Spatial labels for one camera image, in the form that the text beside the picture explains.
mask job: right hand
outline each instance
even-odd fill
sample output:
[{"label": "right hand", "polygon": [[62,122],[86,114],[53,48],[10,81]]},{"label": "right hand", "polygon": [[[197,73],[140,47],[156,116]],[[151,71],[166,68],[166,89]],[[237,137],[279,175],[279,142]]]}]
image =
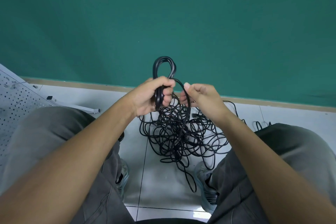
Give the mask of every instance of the right hand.
[{"label": "right hand", "polygon": [[[231,113],[221,100],[214,86],[199,83],[190,85],[186,82],[184,89],[190,97],[191,106],[199,107],[202,113],[212,120],[216,126],[228,113]],[[181,104],[188,105],[184,91],[181,92],[180,102]]]}]

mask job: shoe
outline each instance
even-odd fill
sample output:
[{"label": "shoe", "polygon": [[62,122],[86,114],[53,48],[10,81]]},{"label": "shoe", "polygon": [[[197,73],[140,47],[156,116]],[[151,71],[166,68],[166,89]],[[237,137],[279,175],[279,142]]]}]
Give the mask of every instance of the shoe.
[{"label": "shoe", "polygon": [[204,211],[213,214],[217,207],[217,192],[206,184],[206,180],[212,175],[212,170],[206,169],[203,162],[199,162],[194,170],[195,182],[201,191],[201,206]]},{"label": "shoe", "polygon": [[117,185],[117,189],[120,193],[120,196],[121,196],[121,199],[124,200],[124,188],[125,188],[125,185],[128,181],[128,177],[129,177],[129,171],[128,171],[128,165],[127,163],[121,158],[120,159],[121,161],[121,175],[123,176],[121,181],[118,182],[118,183],[115,183]]}]

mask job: pile of cables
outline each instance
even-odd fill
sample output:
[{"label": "pile of cables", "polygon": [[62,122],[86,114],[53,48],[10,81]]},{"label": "pile of cables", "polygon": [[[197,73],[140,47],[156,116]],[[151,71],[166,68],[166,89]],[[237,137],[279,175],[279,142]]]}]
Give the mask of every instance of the pile of cables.
[{"label": "pile of cables", "polygon": [[[157,78],[157,69],[162,62],[170,63],[172,72],[168,78],[172,78],[176,71],[176,65],[169,57],[160,57],[155,61],[153,78]],[[184,90],[183,84],[175,78],[174,80]],[[195,179],[187,171],[190,165],[189,157],[191,155],[201,157],[205,167],[212,170],[215,167],[216,154],[226,154],[227,152],[219,150],[229,142],[200,109],[196,108],[196,113],[191,114],[190,99],[185,90],[188,106],[182,105],[179,98],[173,93],[170,105],[160,108],[163,99],[162,92],[163,88],[159,88],[154,95],[157,112],[149,114],[149,121],[145,120],[145,116],[139,117],[141,121],[140,133],[148,138],[153,151],[163,157],[160,160],[162,163],[176,163],[178,169],[185,174],[192,192],[196,192]],[[232,104],[238,116],[236,106],[234,103]],[[213,157],[213,164],[208,166],[205,159],[211,157]]]}]

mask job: perforated metal panel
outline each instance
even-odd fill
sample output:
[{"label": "perforated metal panel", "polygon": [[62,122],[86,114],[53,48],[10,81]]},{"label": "perforated metal panel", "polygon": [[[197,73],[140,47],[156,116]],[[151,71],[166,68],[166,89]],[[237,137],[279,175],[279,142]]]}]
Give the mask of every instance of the perforated metal panel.
[{"label": "perforated metal panel", "polygon": [[0,180],[11,136],[19,121],[34,109],[53,105],[30,84],[0,65]]}]

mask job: leg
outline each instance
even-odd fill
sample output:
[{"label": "leg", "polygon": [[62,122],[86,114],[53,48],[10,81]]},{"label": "leg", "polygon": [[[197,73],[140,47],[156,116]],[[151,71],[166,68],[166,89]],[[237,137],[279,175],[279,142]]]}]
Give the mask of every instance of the leg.
[{"label": "leg", "polygon": [[[68,107],[44,107],[32,112],[12,136],[1,191],[94,120]],[[117,142],[71,223],[134,223],[116,186],[116,177],[121,174],[119,147]]]},{"label": "leg", "polygon": [[[256,134],[336,206],[336,159],[326,142],[310,130],[275,124]],[[231,150],[212,173],[218,193],[209,223],[268,223],[244,168]]]}]

